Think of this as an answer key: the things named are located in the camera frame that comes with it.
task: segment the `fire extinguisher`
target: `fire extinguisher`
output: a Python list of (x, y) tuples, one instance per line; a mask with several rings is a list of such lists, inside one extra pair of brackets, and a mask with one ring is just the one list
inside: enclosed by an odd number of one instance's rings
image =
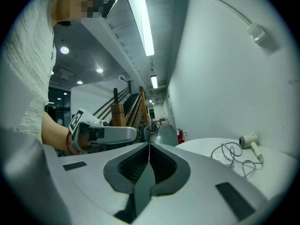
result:
[(183, 131), (182, 129), (177, 129), (177, 131), (179, 131), (178, 133), (178, 144), (182, 144), (183, 143)]

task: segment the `corridor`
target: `corridor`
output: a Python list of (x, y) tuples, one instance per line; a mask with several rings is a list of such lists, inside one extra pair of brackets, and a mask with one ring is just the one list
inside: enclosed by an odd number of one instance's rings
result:
[(150, 140), (151, 142), (163, 143), (173, 147), (178, 145), (176, 131), (170, 125), (168, 125), (167, 121), (162, 122), (159, 130), (154, 131), (154, 134), (151, 135)]

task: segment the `fluorescent light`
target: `fluorescent light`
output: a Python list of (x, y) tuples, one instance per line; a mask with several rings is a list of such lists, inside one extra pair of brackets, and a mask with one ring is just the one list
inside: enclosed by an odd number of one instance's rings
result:
[(63, 53), (63, 54), (68, 54), (69, 49), (67, 47), (61, 47), (60, 52)]
[(135, 18), (146, 56), (152, 56), (154, 55), (154, 46), (146, 0), (128, 0), (128, 2)]
[(152, 82), (153, 88), (158, 88), (158, 79), (157, 79), (156, 75), (151, 76), (151, 82)]

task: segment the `red bracelet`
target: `red bracelet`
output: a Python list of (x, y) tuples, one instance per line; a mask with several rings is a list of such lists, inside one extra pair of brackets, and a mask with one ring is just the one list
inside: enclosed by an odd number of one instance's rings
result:
[(67, 145), (67, 150), (68, 150), (71, 154), (74, 155), (74, 153), (72, 153), (72, 152), (70, 151), (69, 143), (68, 143), (70, 134), (71, 134), (71, 131), (69, 130), (69, 132), (67, 133), (67, 137), (66, 137), (66, 145)]

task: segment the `ceiling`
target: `ceiling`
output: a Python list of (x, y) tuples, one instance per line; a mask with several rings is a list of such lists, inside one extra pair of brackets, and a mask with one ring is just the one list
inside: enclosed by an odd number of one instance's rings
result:
[[(58, 84), (67, 87), (109, 80), (125, 73), (124, 69), (112, 55), (95, 39), (79, 22), (72, 22), (69, 27), (57, 24), (54, 27), (54, 45), (56, 63), (50, 85)], [(60, 48), (69, 48), (68, 54), (62, 54)]]
[(128, 0), (118, 0), (106, 22), (112, 29), (132, 64), (138, 71), (150, 95), (155, 95), (150, 80), (157, 75), (159, 88), (166, 86), (167, 69), (172, 46), (174, 0), (146, 0), (155, 55), (146, 57), (143, 44)]

